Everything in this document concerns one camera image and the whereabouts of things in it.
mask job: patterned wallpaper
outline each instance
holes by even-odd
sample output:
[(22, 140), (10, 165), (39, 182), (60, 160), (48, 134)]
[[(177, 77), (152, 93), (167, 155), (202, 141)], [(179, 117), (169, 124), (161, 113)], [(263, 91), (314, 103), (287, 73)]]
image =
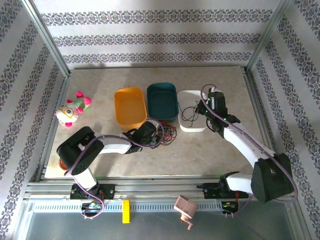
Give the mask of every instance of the patterned wallpaper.
[(275, 147), (291, 159), (311, 239), (320, 239), (319, 13), (314, 0), (292, 2), (252, 71)]
[(279, 0), (35, 0), (70, 69), (241, 65)]
[(0, 2), (0, 239), (10, 239), (64, 81), (19, 0)]

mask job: beige table surface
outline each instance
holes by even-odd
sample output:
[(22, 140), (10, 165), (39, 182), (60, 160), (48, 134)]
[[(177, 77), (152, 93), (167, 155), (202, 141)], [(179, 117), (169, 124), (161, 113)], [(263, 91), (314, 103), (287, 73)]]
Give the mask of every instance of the beige table surface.
[[(119, 135), (123, 132), (115, 117), (114, 93), (121, 88), (137, 86), (144, 92), (150, 84), (169, 82), (181, 90), (200, 90), (204, 84), (215, 84), (223, 91), (228, 113), (238, 117), (244, 127), (262, 141), (258, 123), (239, 66), (179, 67), (179, 68), (118, 68), (81, 69), (71, 74), (66, 98), (75, 99), (82, 91), (92, 99), (71, 128), (58, 126), (45, 177), (62, 178), (57, 147), (84, 126), (95, 132)], [(167, 176), (167, 175), (222, 175), (232, 171), (251, 173), (249, 162), (229, 142), (217, 133), (183, 132), (169, 146), (143, 149), (141, 152), (121, 155), (99, 155), (90, 168), (96, 177), (108, 176)]]

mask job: plush toy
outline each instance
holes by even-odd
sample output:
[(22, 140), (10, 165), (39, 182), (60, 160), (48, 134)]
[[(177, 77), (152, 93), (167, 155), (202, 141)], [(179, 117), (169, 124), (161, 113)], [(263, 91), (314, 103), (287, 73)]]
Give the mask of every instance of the plush toy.
[(54, 113), (59, 123), (65, 125), (67, 128), (70, 128), (72, 123), (79, 118), (79, 114), (84, 113), (85, 109), (91, 105), (91, 99), (87, 96), (85, 97), (81, 91), (76, 93), (76, 98), (75, 101), (67, 99)]

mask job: orange plastic bin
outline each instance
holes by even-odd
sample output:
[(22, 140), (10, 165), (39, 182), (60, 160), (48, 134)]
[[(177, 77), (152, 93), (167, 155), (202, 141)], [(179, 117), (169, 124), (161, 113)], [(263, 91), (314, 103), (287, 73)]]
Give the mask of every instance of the orange plastic bin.
[(123, 129), (139, 128), (147, 119), (145, 98), (139, 87), (119, 89), (114, 94), (116, 121)]

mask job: dark teal plastic bin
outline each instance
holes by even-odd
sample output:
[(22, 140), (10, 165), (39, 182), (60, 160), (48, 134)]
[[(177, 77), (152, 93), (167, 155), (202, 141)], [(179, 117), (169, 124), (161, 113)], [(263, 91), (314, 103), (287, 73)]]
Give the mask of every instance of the dark teal plastic bin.
[(169, 122), (177, 119), (178, 98), (176, 87), (172, 83), (151, 84), (146, 90), (146, 99), (150, 118)]

